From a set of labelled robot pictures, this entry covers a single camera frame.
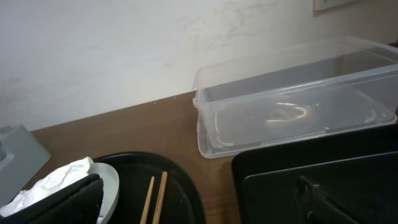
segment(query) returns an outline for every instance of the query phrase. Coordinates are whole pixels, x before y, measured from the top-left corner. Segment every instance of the plastic storage box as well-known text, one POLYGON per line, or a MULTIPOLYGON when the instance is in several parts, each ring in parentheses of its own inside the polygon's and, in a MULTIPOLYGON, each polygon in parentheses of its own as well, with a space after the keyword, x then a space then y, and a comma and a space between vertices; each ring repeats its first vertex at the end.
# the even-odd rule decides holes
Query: plastic storage box
POLYGON ((202 156, 395 123, 398 49, 339 37, 199 69, 202 156))

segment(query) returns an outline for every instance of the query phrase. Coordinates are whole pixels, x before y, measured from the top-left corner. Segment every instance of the chopsticks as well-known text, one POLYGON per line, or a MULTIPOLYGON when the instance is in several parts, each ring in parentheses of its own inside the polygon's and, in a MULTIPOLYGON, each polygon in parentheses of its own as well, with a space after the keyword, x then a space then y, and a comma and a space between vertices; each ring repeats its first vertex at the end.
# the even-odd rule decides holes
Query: chopsticks
POLYGON ((155 181, 155 177, 151 177, 147 198, 145 200, 144 211, 142 211, 141 222, 139 222, 139 224, 146 224, 146 222, 147 222, 150 196, 152 195, 152 189, 154 188, 154 181, 155 181))
MULTIPOLYGON (((155 180, 155 177, 150 178, 150 184, 149 184, 149 188, 148 188, 147 198, 145 200, 144 210, 142 211, 140 224, 146 224, 146 221, 147 221, 150 197, 152 196, 152 189, 154 187, 154 180, 155 180)), ((163 172, 162 180, 160 181, 159 193, 157 195, 155 213, 154 213, 154 218, 153 218, 152 224, 159 224, 160 212, 162 211, 164 190, 166 188, 166 181, 167 181, 167 172, 165 171, 165 172, 163 172)))
POLYGON ((157 202, 154 214, 154 220, 152 224, 158 224, 160 218, 160 212, 162 210, 162 203, 163 203, 163 196, 164 196, 164 189, 166 188, 166 180, 167 180, 167 172, 163 172, 162 180, 160 181, 159 193, 157 195, 157 202))

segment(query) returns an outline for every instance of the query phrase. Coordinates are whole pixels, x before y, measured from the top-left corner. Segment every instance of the black plate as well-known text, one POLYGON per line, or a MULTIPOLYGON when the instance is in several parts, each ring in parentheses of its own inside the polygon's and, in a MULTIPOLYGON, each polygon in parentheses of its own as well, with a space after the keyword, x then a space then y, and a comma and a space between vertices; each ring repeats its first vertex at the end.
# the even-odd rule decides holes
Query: black plate
POLYGON ((147 223, 152 223, 163 171, 167 171, 160 223, 206 223, 200 196, 192 180, 176 163, 148 152, 123 152, 94 160, 119 174, 119 201, 109 223, 139 223, 150 178, 155 177, 147 223))

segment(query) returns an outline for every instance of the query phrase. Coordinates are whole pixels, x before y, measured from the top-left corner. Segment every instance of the wooden table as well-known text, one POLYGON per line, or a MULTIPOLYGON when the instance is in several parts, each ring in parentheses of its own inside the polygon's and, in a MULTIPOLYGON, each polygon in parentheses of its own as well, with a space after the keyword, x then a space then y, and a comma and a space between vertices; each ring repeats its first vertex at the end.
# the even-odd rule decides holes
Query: wooden table
POLYGON ((205 159, 198 150, 195 93, 59 124, 33 132, 51 159, 27 184, 85 156, 145 151, 178 163, 195 183, 207 223, 241 223, 231 172, 232 156, 205 159))

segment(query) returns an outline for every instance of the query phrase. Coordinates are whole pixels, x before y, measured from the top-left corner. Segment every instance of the wall socket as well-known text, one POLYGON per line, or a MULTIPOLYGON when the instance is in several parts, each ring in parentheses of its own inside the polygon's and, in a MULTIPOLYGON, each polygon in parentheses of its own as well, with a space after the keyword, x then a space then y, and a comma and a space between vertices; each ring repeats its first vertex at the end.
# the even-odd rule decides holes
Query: wall socket
POLYGON ((313 0, 313 10, 321 11, 355 1, 357 0, 313 0))

